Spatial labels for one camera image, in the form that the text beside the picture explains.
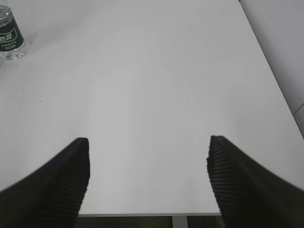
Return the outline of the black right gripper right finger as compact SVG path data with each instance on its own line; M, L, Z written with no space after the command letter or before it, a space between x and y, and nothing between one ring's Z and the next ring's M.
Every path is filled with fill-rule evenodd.
M207 170L225 227L304 226L304 191L260 165L224 136L211 136Z

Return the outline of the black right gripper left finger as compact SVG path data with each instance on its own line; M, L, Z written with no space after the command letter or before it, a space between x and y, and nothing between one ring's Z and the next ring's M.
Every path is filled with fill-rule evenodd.
M76 138L0 192L2 228L73 228L90 179L89 140Z

